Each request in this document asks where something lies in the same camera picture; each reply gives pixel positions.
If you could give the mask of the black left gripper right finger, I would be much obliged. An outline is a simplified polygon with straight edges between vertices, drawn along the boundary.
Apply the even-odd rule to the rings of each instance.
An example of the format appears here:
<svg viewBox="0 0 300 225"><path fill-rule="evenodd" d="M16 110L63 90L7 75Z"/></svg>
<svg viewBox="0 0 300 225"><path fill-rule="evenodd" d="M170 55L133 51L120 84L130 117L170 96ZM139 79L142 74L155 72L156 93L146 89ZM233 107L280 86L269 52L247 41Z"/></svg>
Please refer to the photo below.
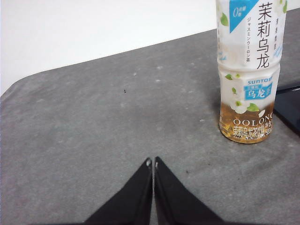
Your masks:
<svg viewBox="0 0 300 225"><path fill-rule="evenodd" d="M155 202L160 225L227 225L195 197L160 157L155 157Z"/></svg>

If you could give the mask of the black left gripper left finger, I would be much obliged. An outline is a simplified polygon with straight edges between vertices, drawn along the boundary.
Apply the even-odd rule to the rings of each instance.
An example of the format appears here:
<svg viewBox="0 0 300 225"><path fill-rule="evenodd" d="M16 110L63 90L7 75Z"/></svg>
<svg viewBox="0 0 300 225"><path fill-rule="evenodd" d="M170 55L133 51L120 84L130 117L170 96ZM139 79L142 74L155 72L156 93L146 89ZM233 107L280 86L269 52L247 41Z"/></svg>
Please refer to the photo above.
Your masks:
<svg viewBox="0 0 300 225"><path fill-rule="evenodd" d="M85 225L148 225L153 199L152 160L145 159L126 184Z"/></svg>

